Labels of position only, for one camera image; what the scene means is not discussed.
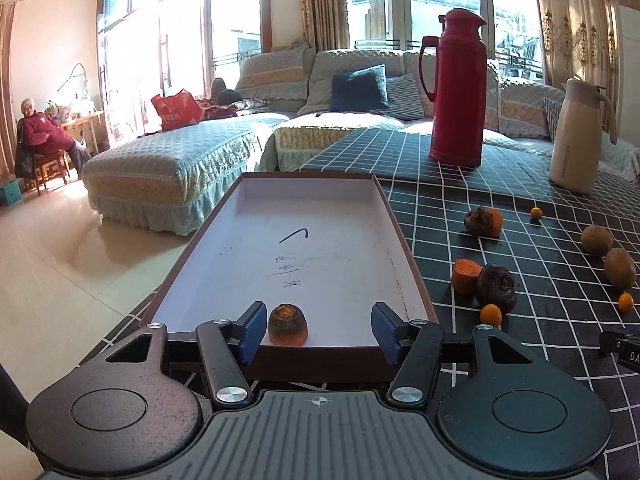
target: curtain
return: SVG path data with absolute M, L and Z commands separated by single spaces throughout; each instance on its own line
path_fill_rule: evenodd
M 16 131 L 9 77 L 11 28 L 15 2 L 0 6 L 0 179 L 9 180 L 14 172 Z
M 302 0 L 305 40 L 318 52 L 348 48 L 347 0 Z
M 619 4 L 640 10 L 640 0 L 538 0 L 547 84 L 560 88 L 579 76 L 605 88 L 616 105 Z

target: cardboard tray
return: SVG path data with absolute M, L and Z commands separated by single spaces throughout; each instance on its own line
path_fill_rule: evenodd
M 237 319 L 254 301 L 302 309 L 303 347 L 268 335 L 248 378 L 368 382 L 393 377 L 371 333 L 384 301 L 401 318 L 437 321 L 377 179 L 353 173 L 245 173 L 226 192 L 158 289 L 142 324 L 189 333 Z

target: metal screw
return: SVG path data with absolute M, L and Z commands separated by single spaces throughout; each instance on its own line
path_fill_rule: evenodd
M 402 386 L 393 390 L 391 396 L 398 402 L 418 402 L 422 398 L 422 392 L 412 386 Z
M 227 386 L 226 388 L 220 388 L 216 393 L 216 397 L 220 402 L 228 402 L 229 404 L 245 400 L 248 395 L 247 391 L 239 386 Z

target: red jacket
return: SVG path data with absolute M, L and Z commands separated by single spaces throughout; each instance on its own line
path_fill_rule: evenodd
M 23 118 L 22 131 L 25 142 L 41 155 L 68 150 L 76 142 L 65 130 L 54 124 L 47 114 L 42 112 L 35 112 L 32 116 Z

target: red bag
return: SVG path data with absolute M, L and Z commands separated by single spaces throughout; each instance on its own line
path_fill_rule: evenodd
M 204 117 L 204 110 L 186 90 L 169 97 L 158 94 L 151 99 L 151 104 L 162 119 L 164 132 L 198 124 Z

